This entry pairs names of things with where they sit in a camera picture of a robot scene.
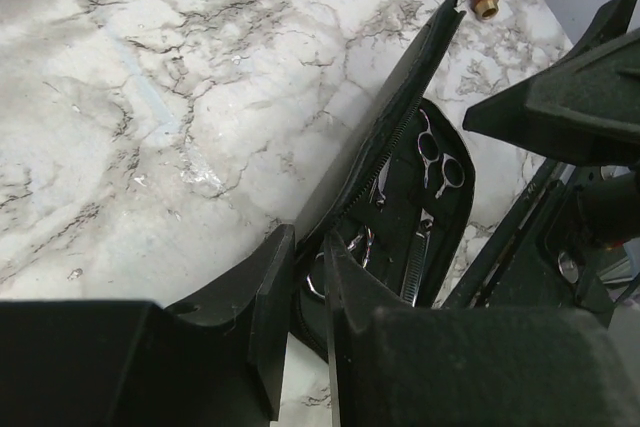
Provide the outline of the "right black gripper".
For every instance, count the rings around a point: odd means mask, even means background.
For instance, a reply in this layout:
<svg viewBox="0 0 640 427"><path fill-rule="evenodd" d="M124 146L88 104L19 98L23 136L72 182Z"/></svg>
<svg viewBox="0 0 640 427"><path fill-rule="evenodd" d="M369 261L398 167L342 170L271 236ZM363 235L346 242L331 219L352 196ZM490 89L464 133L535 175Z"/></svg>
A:
<svg viewBox="0 0 640 427"><path fill-rule="evenodd" d="M639 33L632 31L472 107L466 131L576 166L639 163ZM639 169L578 191L587 244L639 237Z"/></svg>

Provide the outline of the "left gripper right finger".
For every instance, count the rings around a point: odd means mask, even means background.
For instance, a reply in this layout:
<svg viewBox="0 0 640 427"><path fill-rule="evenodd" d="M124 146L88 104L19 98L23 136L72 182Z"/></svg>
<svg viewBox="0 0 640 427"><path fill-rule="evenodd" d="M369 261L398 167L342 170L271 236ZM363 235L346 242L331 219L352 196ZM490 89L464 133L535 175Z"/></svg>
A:
<svg viewBox="0 0 640 427"><path fill-rule="evenodd" d="M414 308L324 239L336 426L635 426L639 394L575 309Z"/></svg>

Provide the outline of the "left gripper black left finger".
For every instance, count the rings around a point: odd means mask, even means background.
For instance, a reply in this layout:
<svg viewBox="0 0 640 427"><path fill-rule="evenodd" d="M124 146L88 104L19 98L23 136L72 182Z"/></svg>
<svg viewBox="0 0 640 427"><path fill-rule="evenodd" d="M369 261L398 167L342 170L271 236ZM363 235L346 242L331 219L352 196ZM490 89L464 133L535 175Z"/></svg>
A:
<svg viewBox="0 0 640 427"><path fill-rule="evenodd" d="M295 231L181 301L7 301L5 426L267 426L278 418Z"/></svg>

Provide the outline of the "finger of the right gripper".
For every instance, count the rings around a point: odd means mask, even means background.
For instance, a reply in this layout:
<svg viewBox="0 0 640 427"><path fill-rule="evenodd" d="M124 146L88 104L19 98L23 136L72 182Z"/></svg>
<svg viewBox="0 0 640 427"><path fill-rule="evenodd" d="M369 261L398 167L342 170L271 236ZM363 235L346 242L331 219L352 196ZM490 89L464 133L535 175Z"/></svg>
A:
<svg viewBox="0 0 640 427"><path fill-rule="evenodd" d="M638 67L639 33L629 32L638 0L610 0L564 57L570 67Z"/></svg>

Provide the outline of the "silver hair scissors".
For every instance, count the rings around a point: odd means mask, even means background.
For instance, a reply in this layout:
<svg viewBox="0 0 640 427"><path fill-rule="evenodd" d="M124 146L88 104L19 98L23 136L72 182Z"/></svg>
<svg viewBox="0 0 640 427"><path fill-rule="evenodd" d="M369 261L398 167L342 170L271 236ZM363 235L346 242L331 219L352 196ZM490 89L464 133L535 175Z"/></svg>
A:
<svg viewBox="0 0 640 427"><path fill-rule="evenodd" d="M426 111L420 108L418 114L424 124L424 129L418 134L416 140L418 156L423 164L423 186L425 189L429 188L430 172L432 168L438 167L442 182L434 197L440 199L447 190L461 188L465 183L466 174L461 162L440 148Z"/></svg>

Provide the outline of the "black fabric tool case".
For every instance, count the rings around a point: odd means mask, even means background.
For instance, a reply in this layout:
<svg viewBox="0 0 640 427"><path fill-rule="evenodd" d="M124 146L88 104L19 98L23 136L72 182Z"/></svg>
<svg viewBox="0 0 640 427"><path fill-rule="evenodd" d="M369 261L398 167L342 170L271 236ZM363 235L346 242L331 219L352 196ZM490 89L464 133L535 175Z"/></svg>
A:
<svg viewBox="0 0 640 427"><path fill-rule="evenodd" d="M467 227L475 169L458 130L424 94L465 16L459 0L444 0L410 43L375 98L379 115L364 138L337 198L299 242L292 299L292 334L322 360L328 358L323 239L336 230L356 263L399 296L408 252L422 210L434 217L425 272L414 307L433 306ZM428 189L416 140L426 111L440 148L458 159L466 180L434 197L440 169Z"/></svg>

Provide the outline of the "silver thinning scissors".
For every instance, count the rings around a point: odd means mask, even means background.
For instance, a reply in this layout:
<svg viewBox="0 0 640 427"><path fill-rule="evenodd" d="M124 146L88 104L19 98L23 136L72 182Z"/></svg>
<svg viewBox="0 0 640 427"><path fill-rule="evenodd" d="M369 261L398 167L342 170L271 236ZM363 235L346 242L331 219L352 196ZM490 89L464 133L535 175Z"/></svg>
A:
<svg viewBox="0 0 640 427"><path fill-rule="evenodd" d="M433 224L434 217L426 210L422 210L418 226L410 244L404 278L399 294L401 300L412 307L416 305L424 276Z"/></svg>

